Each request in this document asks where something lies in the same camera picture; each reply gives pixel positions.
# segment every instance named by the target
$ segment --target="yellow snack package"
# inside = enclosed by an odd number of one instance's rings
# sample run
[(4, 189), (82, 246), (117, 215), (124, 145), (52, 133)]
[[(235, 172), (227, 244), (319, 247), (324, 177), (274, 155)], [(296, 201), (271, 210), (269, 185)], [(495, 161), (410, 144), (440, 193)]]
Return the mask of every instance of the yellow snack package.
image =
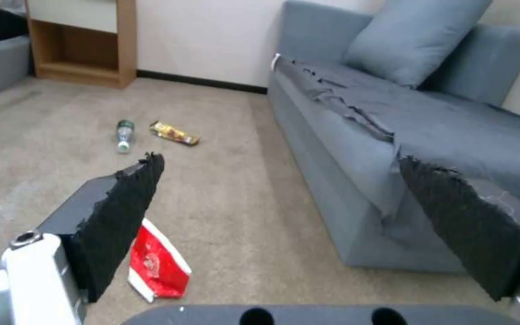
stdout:
[(155, 121), (150, 125), (150, 130), (160, 138), (180, 142), (188, 146), (196, 146), (200, 142), (199, 136), (188, 135), (171, 125)]

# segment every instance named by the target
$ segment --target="white drawer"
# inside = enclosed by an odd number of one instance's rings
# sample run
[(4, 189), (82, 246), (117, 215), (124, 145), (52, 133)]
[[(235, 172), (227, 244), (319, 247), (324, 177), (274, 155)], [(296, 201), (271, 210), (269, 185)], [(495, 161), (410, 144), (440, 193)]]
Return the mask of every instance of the white drawer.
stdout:
[(117, 33), (117, 0), (28, 0), (31, 19)]

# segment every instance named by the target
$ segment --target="crumpled red cup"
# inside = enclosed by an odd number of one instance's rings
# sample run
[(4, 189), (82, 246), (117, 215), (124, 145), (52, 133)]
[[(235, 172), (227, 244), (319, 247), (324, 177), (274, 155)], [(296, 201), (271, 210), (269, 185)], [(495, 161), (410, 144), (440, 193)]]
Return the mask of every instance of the crumpled red cup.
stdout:
[(169, 239), (144, 218), (132, 246), (128, 282), (148, 302), (182, 298), (192, 269)]

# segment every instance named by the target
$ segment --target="snack wrapper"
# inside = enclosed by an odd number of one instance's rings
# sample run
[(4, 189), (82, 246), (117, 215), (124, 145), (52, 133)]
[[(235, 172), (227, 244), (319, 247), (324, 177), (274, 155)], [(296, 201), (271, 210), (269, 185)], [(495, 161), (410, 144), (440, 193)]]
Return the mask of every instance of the snack wrapper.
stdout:
[(200, 137), (195, 135), (188, 135), (185, 132), (178, 130), (171, 125), (164, 124), (160, 121), (155, 121), (150, 125), (150, 130), (160, 138), (180, 142), (188, 146), (196, 146), (200, 142)]
[(184, 296), (191, 275), (180, 252), (145, 218), (132, 246), (128, 282), (152, 303)]

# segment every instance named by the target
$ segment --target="hole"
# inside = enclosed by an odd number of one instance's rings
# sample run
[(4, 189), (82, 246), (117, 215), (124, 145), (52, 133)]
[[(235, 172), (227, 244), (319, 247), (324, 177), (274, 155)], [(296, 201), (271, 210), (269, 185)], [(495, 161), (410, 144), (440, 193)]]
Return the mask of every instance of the hole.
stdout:
[(15, 241), (18, 243), (25, 243), (27, 241), (30, 241), (33, 238), (35, 238), (35, 234), (33, 233), (33, 231), (28, 231), (28, 232), (25, 232), (25, 233), (17, 236)]
[(240, 325), (274, 325), (274, 318), (266, 309), (252, 308), (242, 314)]
[(396, 310), (379, 308), (372, 313), (373, 325), (407, 325), (404, 317)]

